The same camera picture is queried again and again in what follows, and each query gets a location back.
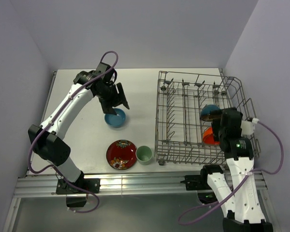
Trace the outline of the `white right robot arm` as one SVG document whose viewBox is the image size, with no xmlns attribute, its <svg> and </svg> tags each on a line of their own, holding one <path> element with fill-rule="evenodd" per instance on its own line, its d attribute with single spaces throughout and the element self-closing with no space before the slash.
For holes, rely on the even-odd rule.
<svg viewBox="0 0 290 232">
<path fill-rule="evenodd" d="M 212 122 L 213 137 L 224 154 L 232 187 L 218 165 L 203 166 L 200 184 L 212 189 L 217 202 L 211 210 L 190 223 L 199 222 L 220 208 L 225 232 L 272 232 L 273 225 L 266 220 L 257 195 L 253 148 L 247 138 L 254 133 L 259 120 L 243 120 L 243 114 L 234 107 L 210 111 L 201 119 Z"/>
</svg>

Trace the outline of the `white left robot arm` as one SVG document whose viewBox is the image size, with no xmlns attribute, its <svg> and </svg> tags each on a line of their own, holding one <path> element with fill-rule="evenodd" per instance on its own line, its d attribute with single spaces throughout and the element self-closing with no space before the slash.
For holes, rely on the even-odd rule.
<svg viewBox="0 0 290 232">
<path fill-rule="evenodd" d="M 65 135 L 87 103 L 98 97 L 104 114 L 115 115 L 114 107 L 129 108 L 121 83 L 116 82 L 115 69 L 81 71 L 55 111 L 39 126 L 31 125 L 28 134 L 31 146 L 28 156 L 37 154 L 49 162 L 73 193 L 85 192 L 84 173 L 70 158 L 71 148 L 64 142 Z"/>
</svg>

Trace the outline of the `dark teal floral bowl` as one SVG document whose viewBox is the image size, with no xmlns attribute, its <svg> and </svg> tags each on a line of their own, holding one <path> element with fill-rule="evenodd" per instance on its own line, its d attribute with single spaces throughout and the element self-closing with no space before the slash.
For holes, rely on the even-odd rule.
<svg viewBox="0 0 290 232">
<path fill-rule="evenodd" d="M 219 118 L 219 113 L 214 113 L 216 111 L 220 111 L 221 109 L 214 105 L 214 104 L 208 104 L 206 105 L 200 112 L 200 120 L 202 121 L 213 121 L 217 118 Z"/>
</svg>

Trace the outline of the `orange bowl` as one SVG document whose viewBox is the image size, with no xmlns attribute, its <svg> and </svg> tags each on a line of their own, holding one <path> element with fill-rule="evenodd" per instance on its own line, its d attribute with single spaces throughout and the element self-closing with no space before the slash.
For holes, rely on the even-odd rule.
<svg viewBox="0 0 290 232">
<path fill-rule="evenodd" d="M 203 142 L 206 145 L 219 145 L 219 141 L 214 140 L 212 127 L 207 128 L 203 133 Z"/>
</svg>

